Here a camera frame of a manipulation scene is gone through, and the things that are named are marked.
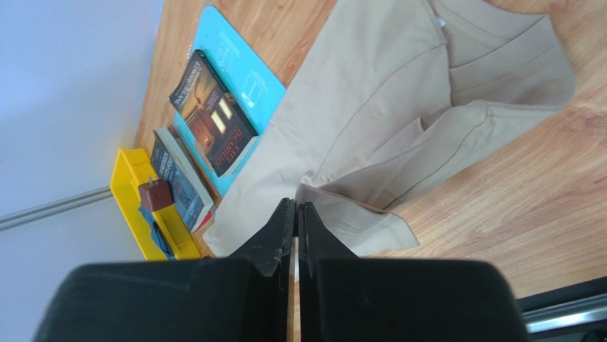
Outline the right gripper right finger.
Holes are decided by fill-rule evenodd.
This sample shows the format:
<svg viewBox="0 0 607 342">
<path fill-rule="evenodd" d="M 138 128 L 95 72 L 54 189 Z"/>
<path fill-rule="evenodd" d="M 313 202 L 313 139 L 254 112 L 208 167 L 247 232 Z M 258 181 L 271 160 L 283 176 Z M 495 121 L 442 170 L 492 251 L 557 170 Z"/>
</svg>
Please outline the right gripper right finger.
<svg viewBox="0 0 607 342">
<path fill-rule="evenodd" d="M 360 258 L 298 208 L 303 341 L 528 341 L 513 293 L 483 261 Z"/>
</svg>

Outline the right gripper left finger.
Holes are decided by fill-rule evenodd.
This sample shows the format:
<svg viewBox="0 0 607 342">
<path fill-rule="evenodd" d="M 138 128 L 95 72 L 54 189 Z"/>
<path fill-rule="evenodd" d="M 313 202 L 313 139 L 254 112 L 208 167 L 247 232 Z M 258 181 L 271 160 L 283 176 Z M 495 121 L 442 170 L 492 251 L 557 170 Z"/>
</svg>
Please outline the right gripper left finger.
<svg viewBox="0 0 607 342">
<path fill-rule="evenodd" d="M 287 341 L 295 204 L 224 258 L 86 264 L 59 286 L 36 341 Z"/>
</svg>

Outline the beige t shirt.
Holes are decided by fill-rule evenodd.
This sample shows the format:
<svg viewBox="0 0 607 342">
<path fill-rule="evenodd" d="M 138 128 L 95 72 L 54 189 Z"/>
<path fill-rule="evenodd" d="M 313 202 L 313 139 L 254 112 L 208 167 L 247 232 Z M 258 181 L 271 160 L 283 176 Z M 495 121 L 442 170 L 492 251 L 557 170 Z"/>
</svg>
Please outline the beige t shirt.
<svg viewBox="0 0 607 342">
<path fill-rule="evenodd" d="M 204 241 L 234 252 L 285 197 L 359 256 L 417 242 L 395 208 L 572 100 L 546 14 L 484 1 L 339 1 Z"/>
</svg>

